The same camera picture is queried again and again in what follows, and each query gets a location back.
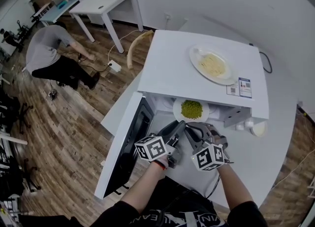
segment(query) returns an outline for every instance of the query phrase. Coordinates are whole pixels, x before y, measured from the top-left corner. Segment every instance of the gray shirt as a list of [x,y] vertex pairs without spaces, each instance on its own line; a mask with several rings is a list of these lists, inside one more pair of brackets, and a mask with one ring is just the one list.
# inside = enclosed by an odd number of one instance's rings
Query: gray shirt
[[31,39],[26,53],[26,69],[32,73],[36,69],[48,67],[58,61],[60,55],[57,49],[61,41],[68,46],[75,40],[66,29],[57,25],[38,30]]

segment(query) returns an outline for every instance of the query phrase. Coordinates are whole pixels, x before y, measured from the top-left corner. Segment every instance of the label sticker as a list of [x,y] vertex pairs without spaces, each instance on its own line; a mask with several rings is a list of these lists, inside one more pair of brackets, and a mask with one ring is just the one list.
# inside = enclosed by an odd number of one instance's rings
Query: label sticker
[[233,95],[233,96],[239,97],[240,96],[240,88],[239,88],[238,82],[236,82],[233,85],[227,85],[226,86],[226,93],[228,95]]
[[252,98],[252,84],[249,79],[239,77],[240,96]]

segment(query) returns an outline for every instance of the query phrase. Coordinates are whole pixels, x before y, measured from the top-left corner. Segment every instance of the power strip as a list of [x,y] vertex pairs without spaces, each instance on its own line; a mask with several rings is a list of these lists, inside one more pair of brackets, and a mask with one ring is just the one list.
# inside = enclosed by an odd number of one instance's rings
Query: power strip
[[113,60],[111,60],[107,65],[109,65],[116,72],[119,72],[122,69],[122,67]]

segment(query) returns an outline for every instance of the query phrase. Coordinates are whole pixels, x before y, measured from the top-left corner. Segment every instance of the white plate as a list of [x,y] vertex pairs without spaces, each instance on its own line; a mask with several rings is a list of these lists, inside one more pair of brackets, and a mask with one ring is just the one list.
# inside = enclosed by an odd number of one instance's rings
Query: white plate
[[[202,67],[200,67],[200,60],[209,54],[213,54],[222,60],[225,66],[225,72],[223,74],[219,76],[212,76],[208,74]],[[235,67],[233,66],[233,63],[227,58],[227,56],[231,57],[230,55],[227,55],[226,52],[224,56],[222,53],[215,51],[213,48],[209,48],[207,45],[195,45],[189,50],[190,61],[200,74],[215,83],[222,85],[232,85],[238,81],[238,75]]]
[[202,105],[202,113],[201,117],[197,119],[189,119],[182,115],[182,103],[185,102],[184,98],[177,98],[173,105],[173,113],[178,122],[184,120],[186,123],[188,122],[206,122],[209,117],[209,105],[205,102],[199,102]]

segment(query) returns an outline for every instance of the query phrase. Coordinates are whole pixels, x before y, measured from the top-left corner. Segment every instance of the forearm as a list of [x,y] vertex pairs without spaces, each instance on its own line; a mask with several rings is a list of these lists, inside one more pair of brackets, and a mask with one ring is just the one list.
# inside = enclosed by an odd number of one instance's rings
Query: forearm
[[230,210],[243,202],[253,201],[251,194],[230,165],[219,167],[218,172]]
[[90,57],[90,54],[79,42],[75,41],[74,43],[71,43],[70,46],[81,55],[84,55],[86,58]]
[[163,173],[163,169],[152,162],[140,179],[122,197],[124,201],[141,213],[147,206],[150,197]]

